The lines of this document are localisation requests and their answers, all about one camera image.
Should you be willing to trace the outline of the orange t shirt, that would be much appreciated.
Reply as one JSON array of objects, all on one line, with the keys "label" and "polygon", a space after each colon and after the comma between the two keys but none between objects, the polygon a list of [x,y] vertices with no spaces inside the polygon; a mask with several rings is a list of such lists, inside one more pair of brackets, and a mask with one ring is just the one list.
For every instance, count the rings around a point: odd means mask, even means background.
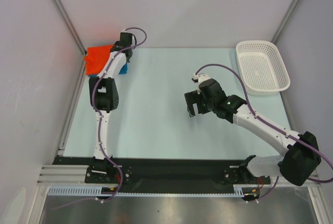
[{"label": "orange t shirt", "polygon": [[85,75],[98,75],[109,60],[110,51],[113,45],[95,46],[87,49],[84,57]]}]

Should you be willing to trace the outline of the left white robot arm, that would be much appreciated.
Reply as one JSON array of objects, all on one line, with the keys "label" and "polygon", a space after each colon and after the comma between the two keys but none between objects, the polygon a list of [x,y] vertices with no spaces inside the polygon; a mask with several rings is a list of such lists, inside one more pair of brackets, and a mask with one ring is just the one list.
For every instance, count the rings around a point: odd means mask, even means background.
[{"label": "left white robot arm", "polygon": [[132,52],[132,41],[117,41],[113,45],[89,47],[85,60],[89,77],[90,103],[96,112],[96,145],[93,157],[104,160],[111,157],[108,149],[108,124],[111,112],[118,107],[119,94],[115,78],[127,63]]}]

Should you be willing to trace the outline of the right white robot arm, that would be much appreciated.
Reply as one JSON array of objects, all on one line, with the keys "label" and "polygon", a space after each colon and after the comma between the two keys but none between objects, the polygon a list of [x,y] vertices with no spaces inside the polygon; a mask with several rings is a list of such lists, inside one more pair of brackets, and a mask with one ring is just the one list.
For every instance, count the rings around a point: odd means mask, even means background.
[{"label": "right white robot arm", "polygon": [[312,133],[306,131],[300,134],[276,125],[251,110],[250,104],[239,96],[227,96],[222,89],[202,89],[185,93],[184,97],[189,116],[195,116],[196,112],[212,112],[218,118],[255,134],[278,152],[277,156],[248,157],[245,167],[240,170],[240,177],[246,183],[252,183],[260,176],[272,175],[301,186],[322,161]]}]

